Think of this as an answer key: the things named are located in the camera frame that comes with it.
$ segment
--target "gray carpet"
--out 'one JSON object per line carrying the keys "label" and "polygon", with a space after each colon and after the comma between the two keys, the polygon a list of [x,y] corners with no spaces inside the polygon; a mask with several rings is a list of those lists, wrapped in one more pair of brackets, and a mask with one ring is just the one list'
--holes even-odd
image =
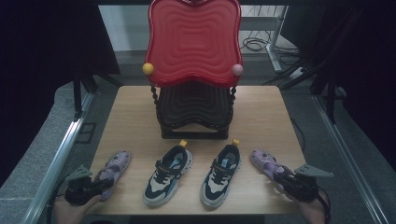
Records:
{"label": "gray carpet", "polygon": [[[112,76],[124,85],[148,85],[141,72],[139,56],[119,55],[121,76]],[[278,76],[265,54],[244,56],[245,74],[239,85],[261,85]],[[117,87],[95,78],[99,89],[95,94],[88,116],[85,119],[85,131],[94,127],[93,135],[81,132],[78,141],[73,145],[61,176],[74,171],[84,164],[90,167],[95,149],[106,125],[106,118],[117,94]],[[290,90],[282,91],[282,96],[290,114],[295,120],[295,131],[301,146],[304,146],[306,161],[320,169],[332,172],[332,179],[321,178],[319,184],[325,188],[332,199],[332,223],[374,223],[361,193],[358,191],[351,175],[343,162],[339,151],[332,140],[318,108],[316,107],[308,79]],[[43,125],[40,134],[27,151],[10,179],[0,189],[0,222],[19,223],[27,207],[35,196],[44,173],[58,149],[65,131],[73,119],[74,107],[71,85],[66,85],[57,91],[56,103]],[[396,222],[396,174],[386,163],[375,146],[348,116],[342,107],[342,102],[336,102],[335,119],[337,128],[344,136],[351,154],[359,168],[364,173],[368,184],[373,189],[379,203],[389,219]],[[38,223],[45,223],[43,212]],[[214,219],[196,219],[201,223],[305,223],[299,214],[269,215],[269,216],[237,216],[213,217]],[[129,223],[129,217],[87,216],[85,223],[107,219],[115,223]],[[191,217],[168,218],[169,223],[192,223]],[[132,223],[166,223],[167,217],[133,217]]]}

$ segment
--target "shoe sole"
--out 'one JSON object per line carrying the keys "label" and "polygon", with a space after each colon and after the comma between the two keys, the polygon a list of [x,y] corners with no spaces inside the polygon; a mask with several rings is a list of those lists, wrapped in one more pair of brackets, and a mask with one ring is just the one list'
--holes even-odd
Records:
{"label": "shoe sole", "polygon": [[[235,172],[233,173],[233,176],[239,171],[239,169],[241,168],[241,164],[242,164],[242,161],[241,161],[241,159],[239,158],[239,163],[238,163],[238,165],[237,165],[236,168],[235,168]],[[207,177],[207,175],[205,176],[204,181],[202,182],[202,185],[205,183],[206,177]],[[220,202],[218,202],[218,203],[216,203],[216,204],[211,204],[211,203],[208,203],[208,202],[204,201],[204,199],[203,199],[203,197],[202,197],[202,195],[203,195],[203,192],[202,192],[202,190],[203,190],[202,185],[201,185],[201,190],[200,190],[200,198],[201,198],[201,202],[202,202],[204,205],[206,205],[206,206],[208,206],[208,207],[211,207],[211,208],[218,208],[218,207],[220,207],[222,204],[224,204],[225,200],[226,200],[227,197],[228,197],[228,192],[230,191],[230,186],[229,186],[229,187],[227,188],[227,190],[225,191],[224,197],[223,197],[223,199],[222,199]]]}
{"label": "shoe sole", "polygon": [[[190,168],[192,167],[192,154],[191,154],[187,149],[186,149],[186,154],[187,154],[188,162],[187,162],[187,165],[183,168],[183,170],[181,170],[181,172],[180,172],[180,174],[181,174],[180,178],[181,178],[184,174],[186,174],[186,173],[190,170]],[[150,206],[160,206],[160,205],[162,205],[162,204],[164,204],[164,203],[169,202],[169,201],[175,196],[175,194],[176,194],[176,192],[177,192],[177,189],[178,189],[178,182],[180,181],[180,178],[177,180],[177,182],[176,182],[176,184],[175,184],[175,187],[171,190],[171,192],[168,194],[168,196],[165,197],[162,201],[160,201],[160,202],[158,202],[158,203],[150,203],[150,202],[146,201],[145,198],[143,198],[143,201],[144,201],[147,205],[150,205]]]}

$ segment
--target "yellow ball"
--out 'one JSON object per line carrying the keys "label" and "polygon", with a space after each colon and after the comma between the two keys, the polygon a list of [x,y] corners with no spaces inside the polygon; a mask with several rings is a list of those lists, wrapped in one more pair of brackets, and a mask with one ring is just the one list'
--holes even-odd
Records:
{"label": "yellow ball", "polygon": [[154,66],[151,63],[143,64],[143,73],[146,75],[151,75],[154,72]]}

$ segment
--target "red plastic tray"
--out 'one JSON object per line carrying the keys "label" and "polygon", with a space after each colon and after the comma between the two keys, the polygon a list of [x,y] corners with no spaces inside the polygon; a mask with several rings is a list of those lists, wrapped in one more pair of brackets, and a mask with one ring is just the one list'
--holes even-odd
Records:
{"label": "red plastic tray", "polygon": [[235,0],[153,0],[146,63],[151,85],[197,80],[220,88],[236,86],[232,67],[242,64],[238,43],[241,10]]}

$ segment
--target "pink ball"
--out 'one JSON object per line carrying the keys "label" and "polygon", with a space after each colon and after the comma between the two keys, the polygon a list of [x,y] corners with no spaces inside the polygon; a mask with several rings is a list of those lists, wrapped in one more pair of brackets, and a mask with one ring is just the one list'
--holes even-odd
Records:
{"label": "pink ball", "polygon": [[233,74],[235,76],[242,76],[242,73],[244,72],[244,67],[242,67],[241,64],[237,63],[233,65]]}

